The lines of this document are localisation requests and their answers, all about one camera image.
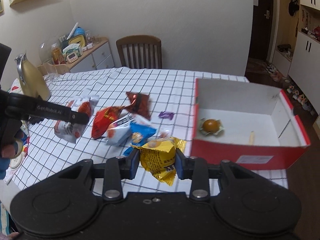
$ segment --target yellow candy wrapper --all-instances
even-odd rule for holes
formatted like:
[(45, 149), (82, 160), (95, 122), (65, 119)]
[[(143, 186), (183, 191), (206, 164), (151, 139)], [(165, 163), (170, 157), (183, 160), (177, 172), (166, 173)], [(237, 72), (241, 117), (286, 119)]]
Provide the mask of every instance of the yellow candy wrapper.
[(173, 185), (176, 170), (174, 168), (176, 148), (182, 152), (186, 141), (175, 137), (166, 137), (149, 141), (143, 146), (132, 145), (140, 149), (140, 162), (146, 171), (151, 171), (152, 176), (169, 186)]

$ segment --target door handle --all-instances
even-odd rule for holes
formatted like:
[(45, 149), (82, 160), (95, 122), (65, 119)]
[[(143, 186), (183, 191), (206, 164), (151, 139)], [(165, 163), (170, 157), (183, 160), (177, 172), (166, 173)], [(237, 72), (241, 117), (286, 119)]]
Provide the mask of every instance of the door handle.
[(269, 11), (269, 10), (267, 10), (267, 13), (265, 14), (265, 17), (266, 17), (267, 19), (270, 19), (270, 11)]

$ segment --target blue snack bag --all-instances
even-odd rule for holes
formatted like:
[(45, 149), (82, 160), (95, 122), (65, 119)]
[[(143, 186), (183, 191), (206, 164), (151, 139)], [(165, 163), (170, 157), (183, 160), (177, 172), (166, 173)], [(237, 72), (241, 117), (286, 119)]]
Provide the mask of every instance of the blue snack bag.
[[(148, 138), (156, 133), (156, 129), (150, 126), (137, 124), (134, 122), (130, 123), (130, 129), (132, 132), (132, 144), (137, 146), (142, 146), (147, 143)], [(124, 156), (129, 156), (130, 152), (133, 150), (132, 147), (126, 149), (123, 153)]]

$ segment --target white tablecloth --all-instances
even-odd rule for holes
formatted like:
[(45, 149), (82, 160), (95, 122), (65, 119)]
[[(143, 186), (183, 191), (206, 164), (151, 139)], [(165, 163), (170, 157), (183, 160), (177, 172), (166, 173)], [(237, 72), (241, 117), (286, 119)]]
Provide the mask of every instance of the white tablecloth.
[[(95, 108), (96, 113), (107, 106), (129, 105), (126, 91), (150, 93), (153, 126), (169, 129), (171, 136), (185, 139), (187, 141), (185, 155), (189, 156), (193, 127), (194, 80), (197, 77), (248, 82), (245, 77), (207, 72), (121, 67), (67, 73), (49, 85), (52, 92), (50, 101), (65, 105), (70, 98), (77, 95), (99, 95), (100, 101)], [(158, 117), (161, 111), (176, 114), (170, 121)], [(29, 187), (82, 159), (92, 159), (94, 163), (106, 162), (108, 158), (121, 155), (129, 147), (130, 139), (120, 147), (107, 146), (103, 139), (91, 139), (92, 120), (93, 117), (76, 144), (55, 136), (53, 130), (55, 121), (46, 119), (40, 124), (31, 125), (28, 157), (13, 178), (18, 187), (21, 190)], [(285, 170), (257, 171), (257, 173), (281, 186), (288, 187)], [(185, 191), (189, 194), (190, 185), (191, 180), (176, 178), (173, 186), (169, 187), (139, 167), (135, 179), (123, 181), (123, 191), (124, 195), (128, 191)], [(219, 193), (216, 179), (210, 179), (210, 187), (211, 195)], [(94, 193), (101, 194), (101, 192), (102, 179), (97, 179)]]

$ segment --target wall decoration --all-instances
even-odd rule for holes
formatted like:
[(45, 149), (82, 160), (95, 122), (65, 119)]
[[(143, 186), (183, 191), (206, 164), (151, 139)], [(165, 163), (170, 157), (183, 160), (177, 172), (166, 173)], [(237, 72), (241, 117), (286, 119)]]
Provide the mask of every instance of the wall decoration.
[(0, 13), (4, 11), (3, 0), (0, 0)]

